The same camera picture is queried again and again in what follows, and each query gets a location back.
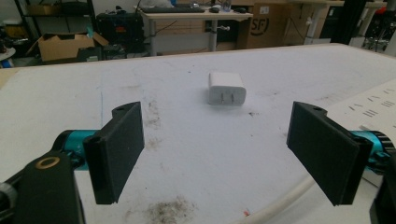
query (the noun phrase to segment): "background desk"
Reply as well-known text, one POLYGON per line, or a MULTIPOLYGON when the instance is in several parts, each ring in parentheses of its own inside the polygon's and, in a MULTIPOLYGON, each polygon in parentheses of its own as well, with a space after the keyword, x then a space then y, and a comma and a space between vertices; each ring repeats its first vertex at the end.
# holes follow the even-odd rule
POLYGON ((157 56, 157 52, 181 49, 205 49, 216 51, 218 21, 243 21, 252 17, 250 13, 234 12, 210 13, 144 13, 148 19, 149 36, 151 39, 150 55, 157 56), (156 21, 212 21, 211 32, 185 35, 157 35, 156 21))
MULTIPOLYGON (((161 223, 164 205, 177 223, 232 223, 306 175, 286 146, 293 101, 327 107, 394 74, 394 58, 341 45, 22 68, 0 90, 0 180, 63 130, 100 129, 111 109, 141 101, 146 147, 120 202, 96 205, 89 174, 76 172, 88 223, 161 223), (241 75, 243 106, 207 104, 211 71, 241 75)), ((353 205, 332 207, 314 186, 270 223, 368 224, 375 194, 361 181, 353 205)))

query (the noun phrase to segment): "black bag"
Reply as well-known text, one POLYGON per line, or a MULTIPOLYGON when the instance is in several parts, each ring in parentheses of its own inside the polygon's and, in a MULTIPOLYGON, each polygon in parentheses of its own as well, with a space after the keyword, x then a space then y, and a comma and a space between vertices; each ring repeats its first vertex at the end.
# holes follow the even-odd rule
POLYGON ((69 15, 89 15, 90 9, 88 3, 85 2, 62 2, 62 13, 69 15))

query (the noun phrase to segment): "black cabinet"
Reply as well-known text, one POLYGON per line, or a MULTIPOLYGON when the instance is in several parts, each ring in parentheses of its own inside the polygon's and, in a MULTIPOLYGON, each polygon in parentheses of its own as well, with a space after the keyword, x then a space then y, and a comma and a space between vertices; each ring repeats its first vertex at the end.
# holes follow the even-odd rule
MULTIPOLYGON (((36 18, 51 18, 51 17, 52 18, 64 18, 64 22, 66 23, 67 29, 70 32, 70 26, 69 26, 68 18, 72 18, 72 17, 88 17, 91 20, 91 24, 92 24, 93 30, 97 31, 97 25, 96 25, 96 20, 95 20, 95 12, 93 10, 92 0, 87 0, 88 14, 78 14, 78 13, 77 14, 76 13, 70 14, 70 13, 60 12, 60 13, 51 14, 51 15, 30 15, 30 14, 28 14, 26 12, 25 8, 22 8, 22 6, 21 6, 21 1, 23 1, 23 0, 14 0, 14 1, 15 1, 15 4, 16 4, 17 8, 18 8, 18 11, 20 12, 21 19, 22 19, 22 22, 23 22, 23 26, 25 27, 26 32, 28 33, 28 35, 29 35, 31 40, 34 39, 34 35, 33 35, 32 30, 31 30, 31 27, 29 26, 29 24, 27 22, 27 18, 31 18, 32 19, 33 25, 35 27, 35 30, 38 33, 38 36, 42 36, 42 34, 41 34, 41 30, 40 30, 40 27, 39 27, 39 25, 37 23, 36 18)), ((31 5, 30 0, 24 0, 24 2, 26 4, 26 6, 30 6, 31 5)))

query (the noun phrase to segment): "black storage case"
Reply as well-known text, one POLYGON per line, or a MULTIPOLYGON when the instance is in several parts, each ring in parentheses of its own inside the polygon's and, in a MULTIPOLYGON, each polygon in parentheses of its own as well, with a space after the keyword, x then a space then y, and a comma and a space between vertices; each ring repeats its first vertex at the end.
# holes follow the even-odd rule
POLYGON ((121 44, 128 52, 145 51, 143 18, 140 13, 105 14, 96 16, 99 34, 111 45, 121 44))

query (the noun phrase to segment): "open cardboard box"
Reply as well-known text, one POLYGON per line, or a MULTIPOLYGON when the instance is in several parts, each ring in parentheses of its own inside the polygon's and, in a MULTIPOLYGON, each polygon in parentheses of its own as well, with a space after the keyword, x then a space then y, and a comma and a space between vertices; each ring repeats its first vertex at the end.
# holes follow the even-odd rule
POLYGON ((78 49, 106 46, 108 41, 97 33, 89 38, 86 34, 45 34, 31 47, 28 53, 39 47, 43 62, 77 58, 78 49))

